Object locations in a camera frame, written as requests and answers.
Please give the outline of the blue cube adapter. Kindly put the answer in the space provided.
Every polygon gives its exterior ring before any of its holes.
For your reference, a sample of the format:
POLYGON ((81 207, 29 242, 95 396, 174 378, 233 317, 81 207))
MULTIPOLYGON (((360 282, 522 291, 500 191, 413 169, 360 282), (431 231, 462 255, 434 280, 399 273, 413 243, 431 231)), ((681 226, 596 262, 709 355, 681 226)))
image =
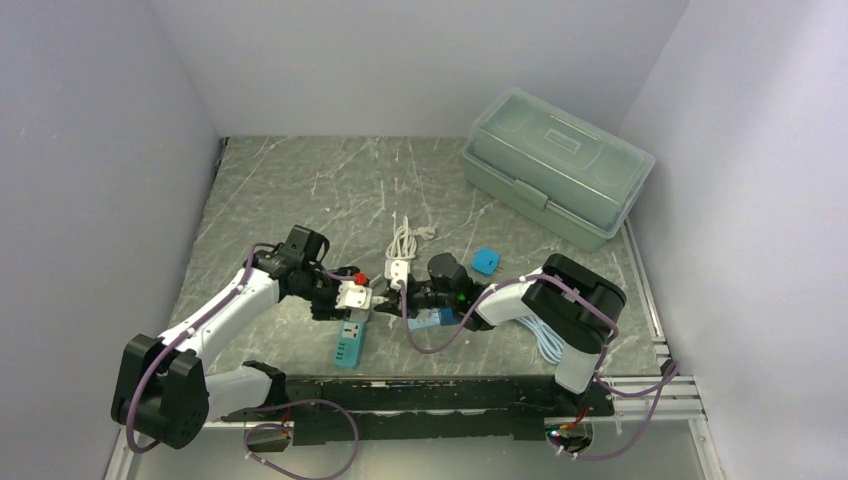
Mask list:
POLYGON ((439 308, 437 314, 440 326, 451 326, 459 323, 454 310, 451 308, 439 308))

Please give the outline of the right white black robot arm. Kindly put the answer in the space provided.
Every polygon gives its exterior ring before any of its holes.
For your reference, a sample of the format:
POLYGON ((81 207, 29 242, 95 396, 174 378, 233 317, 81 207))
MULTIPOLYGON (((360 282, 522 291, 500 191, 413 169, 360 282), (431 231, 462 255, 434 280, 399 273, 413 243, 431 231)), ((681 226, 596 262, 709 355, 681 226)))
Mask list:
POLYGON ((589 385, 608 343, 618 334, 618 318, 627 302, 621 288, 562 254, 552 254, 531 273, 500 283, 474 280, 450 253, 432 257, 427 274, 426 281, 392 275, 375 310, 409 319, 421 310, 449 308, 471 331, 535 317, 564 341, 550 391, 553 406, 574 415, 588 404, 589 385))

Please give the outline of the teal power strip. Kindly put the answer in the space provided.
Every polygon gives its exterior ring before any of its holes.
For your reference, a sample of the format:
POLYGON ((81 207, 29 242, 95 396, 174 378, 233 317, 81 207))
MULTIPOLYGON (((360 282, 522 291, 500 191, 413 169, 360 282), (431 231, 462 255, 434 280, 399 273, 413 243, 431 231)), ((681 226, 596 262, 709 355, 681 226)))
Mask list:
MULTIPOLYGON (((406 216, 402 220, 394 214, 394 233, 391 243, 385 250, 385 262, 388 259, 407 259, 412 262, 418 251, 418 239, 431 240, 435 236, 435 228, 424 226, 412 228, 406 216)), ((384 268, 381 274, 374 279, 368 279, 368 286, 373 291, 373 296, 382 295, 389 298, 390 294, 400 291, 392 290, 384 277, 384 268)), ((337 280, 348 280, 353 274, 331 274, 330 277, 337 280)), ((366 322, 374 311, 351 309, 349 317, 342 322, 339 330, 337 347, 333 363, 337 367, 356 368, 360 362, 366 333, 366 322)))

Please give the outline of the white blue charger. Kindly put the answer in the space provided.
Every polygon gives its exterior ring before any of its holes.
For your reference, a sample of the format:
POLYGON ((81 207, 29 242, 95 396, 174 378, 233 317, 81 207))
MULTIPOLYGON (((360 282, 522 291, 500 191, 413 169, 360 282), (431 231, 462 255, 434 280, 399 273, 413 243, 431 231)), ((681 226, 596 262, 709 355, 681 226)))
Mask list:
POLYGON ((471 268, 478 274, 490 277, 500 270, 501 254, 490 248, 480 248, 471 260, 471 268))

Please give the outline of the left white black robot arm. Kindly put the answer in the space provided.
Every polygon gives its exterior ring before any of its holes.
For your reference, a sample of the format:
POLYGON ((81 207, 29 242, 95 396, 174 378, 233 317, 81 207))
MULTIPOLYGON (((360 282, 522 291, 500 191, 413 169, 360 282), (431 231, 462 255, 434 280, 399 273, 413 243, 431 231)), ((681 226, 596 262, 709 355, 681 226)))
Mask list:
POLYGON ((310 302, 316 320, 347 316, 337 297, 345 281, 366 281, 355 266, 326 269, 330 246, 322 234, 294 226, 281 243, 253 244, 235 277, 178 325, 157 336, 139 334, 122 354, 111 405, 130 449, 185 447, 210 419, 253 411, 264 420, 287 406, 286 374, 247 361, 223 374, 207 368, 239 333, 287 297, 310 302))

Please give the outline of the light blue power strip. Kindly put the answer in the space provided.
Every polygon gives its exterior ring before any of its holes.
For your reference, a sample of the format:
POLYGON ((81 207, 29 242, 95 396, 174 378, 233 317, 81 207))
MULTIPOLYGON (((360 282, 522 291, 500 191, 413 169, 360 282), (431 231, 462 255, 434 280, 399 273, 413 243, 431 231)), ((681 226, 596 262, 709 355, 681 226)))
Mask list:
MULTIPOLYGON (((411 331, 447 327, 439 325, 438 309, 421 310, 416 317, 407 320, 407 326, 411 331)), ((535 336, 539 353, 547 363, 557 365, 561 361, 565 341, 550 326, 536 316, 518 317, 514 321, 535 336)))

